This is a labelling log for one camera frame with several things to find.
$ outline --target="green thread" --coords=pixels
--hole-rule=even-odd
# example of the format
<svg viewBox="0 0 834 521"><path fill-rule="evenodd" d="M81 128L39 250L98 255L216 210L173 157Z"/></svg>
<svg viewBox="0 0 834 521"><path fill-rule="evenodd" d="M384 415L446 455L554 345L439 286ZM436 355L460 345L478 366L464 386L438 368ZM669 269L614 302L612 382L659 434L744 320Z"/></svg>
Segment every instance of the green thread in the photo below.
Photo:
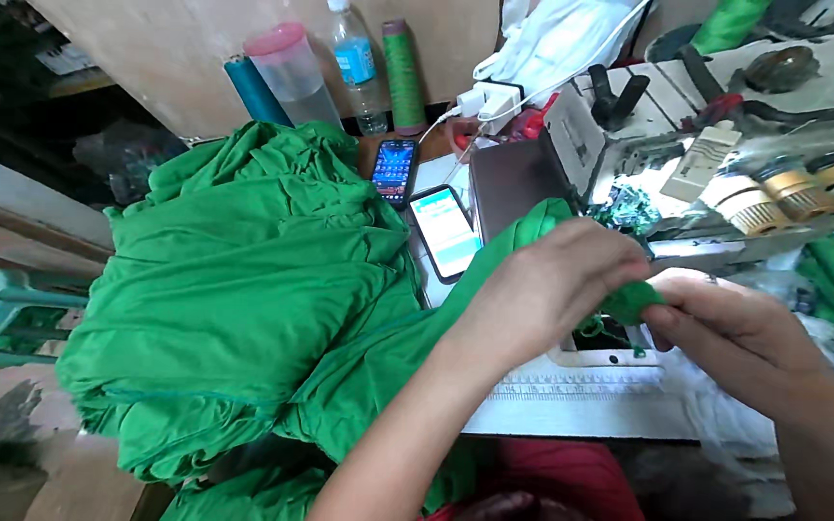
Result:
<svg viewBox="0 0 834 521"><path fill-rule="evenodd" d="M770 5L771 0L720 0L690 43L702 55L735 49Z"/></svg>
<svg viewBox="0 0 834 521"><path fill-rule="evenodd" d="M388 64L388 88L396 127L412 127L426 123L423 99L417 77L417 66L411 53L407 32L386 35L385 58Z"/></svg>

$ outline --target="left hand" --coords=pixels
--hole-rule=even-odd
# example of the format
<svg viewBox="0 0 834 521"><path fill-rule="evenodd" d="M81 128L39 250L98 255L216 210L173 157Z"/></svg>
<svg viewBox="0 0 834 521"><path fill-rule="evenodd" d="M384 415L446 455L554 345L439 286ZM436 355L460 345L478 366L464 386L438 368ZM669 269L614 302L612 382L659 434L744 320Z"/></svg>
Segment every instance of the left hand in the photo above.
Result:
<svg viewBox="0 0 834 521"><path fill-rule="evenodd" d="M650 274L645 252L592 219L508 255L440 340L502 376L571 334L609 293Z"/></svg>

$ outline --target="white cable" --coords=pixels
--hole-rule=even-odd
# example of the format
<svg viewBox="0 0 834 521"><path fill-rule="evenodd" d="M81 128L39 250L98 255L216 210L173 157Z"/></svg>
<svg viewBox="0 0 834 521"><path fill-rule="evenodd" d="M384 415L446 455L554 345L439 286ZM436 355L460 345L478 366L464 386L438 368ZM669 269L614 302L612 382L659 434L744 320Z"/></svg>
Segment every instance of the white cable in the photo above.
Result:
<svg viewBox="0 0 834 521"><path fill-rule="evenodd" d="M451 118L453 116L457 116L461 113L462 113L462 107L459 107L458 105L453 107L452 109L447 110L446 112L443 112L443 115L440 116L439 118L436 118L436 121L433 122L432 125L430 125L430 128L426 129L426 132L423 133L423 136L421 136L420 141L417 142L417 145L420 145L421 143L423 143L423 140L426 139L426 136L430 135L430 131L432 131L436 125L439 125L440 123L445 122L449 118Z"/></svg>
<svg viewBox="0 0 834 521"><path fill-rule="evenodd" d="M545 88L537 90L536 92L530 94L529 96L525 97L524 99L521 99L519 103L517 103L516 105L514 105L513 107L511 107L507 110L504 110L504 112L502 112L500 114L497 114L496 116L491 116L491 117L488 117L488 118L480 118L479 117L478 120L480 122L492 122L492 121L496 120L497 118L502 118L502 117L514 112L516 109L519 109L520 107L522 107L525 103L527 103L529 100L533 99L534 97L539 96L540 94L542 94L546 91L550 91L550 90L554 89L555 87L558 87L562 83L565 83L565 82L571 80L573 77L580 74L581 71L584 70L585 67L587 67L587 64L589 64L590 62L597 59L597 56L599 56L600 53L603 52L604 47L606 47L614 38L616 38L616 35L621 30L623 30L623 28L629 23L629 21L632 20L633 17L638 15L642 11L642 8L645 7L647 4L649 4L649 2L651 2L651 1L652 0L642 0L641 2L639 2L639 5L634 7L633 10L630 11L629 14L626 15L625 18L623 18L622 21L620 21L620 23L616 26L616 29L614 29L610 33L610 36L608 36L607 39L604 40L603 43L600 44L600 47L597 48L597 51L594 52L594 55L587 59L587 61L585 62L585 65L583 67L576 70L575 72L572 72L571 74L569 74L565 78L562 78L561 80L559 80L559 81L557 81L557 82L555 82L555 83L553 83L553 84L551 84L551 85L549 85Z"/></svg>

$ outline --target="plastic bag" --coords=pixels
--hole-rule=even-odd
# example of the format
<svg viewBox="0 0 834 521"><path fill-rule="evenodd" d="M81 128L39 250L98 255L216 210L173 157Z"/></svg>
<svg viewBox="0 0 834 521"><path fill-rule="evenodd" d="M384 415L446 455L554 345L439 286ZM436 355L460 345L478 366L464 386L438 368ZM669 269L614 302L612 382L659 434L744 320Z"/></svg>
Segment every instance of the plastic bag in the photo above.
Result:
<svg viewBox="0 0 834 521"><path fill-rule="evenodd" d="M102 176L122 206L144 198L147 178L159 165L188 150L165 129L126 121L114 122L94 136L76 140L73 157Z"/></svg>
<svg viewBox="0 0 834 521"><path fill-rule="evenodd" d="M475 67L472 77L518 83L527 95L543 91L531 99L541 108L549 100L550 86L558 87L595 63L613 63L639 17L631 17L616 35L613 31L637 3L542 0L527 16L530 0L505 0L501 31L507 41ZM604 45L608 38L612 41Z"/></svg>
<svg viewBox="0 0 834 521"><path fill-rule="evenodd" d="M796 272L753 270L729 276L726 280L767 293L792 312L811 314L816 308L816 288Z"/></svg>

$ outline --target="white cloth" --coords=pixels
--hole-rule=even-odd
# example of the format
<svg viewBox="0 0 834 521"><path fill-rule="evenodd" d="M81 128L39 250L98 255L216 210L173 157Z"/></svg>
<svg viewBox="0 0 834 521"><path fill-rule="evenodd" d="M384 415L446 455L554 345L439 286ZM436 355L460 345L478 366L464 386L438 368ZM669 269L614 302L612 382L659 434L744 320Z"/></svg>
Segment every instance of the white cloth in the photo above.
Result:
<svg viewBox="0 0 834 521"><path fill-rule="evenodd" d="M529 13L530 0L504 0L501 32L507 41L500 51L479 63L472 77L518 83L541 108L550 86L579 74L595 63L610 65L629 32L634 16L616 35L613 31L638 0L542 0ZM604 42L611 38L607 45Z"/></svg>

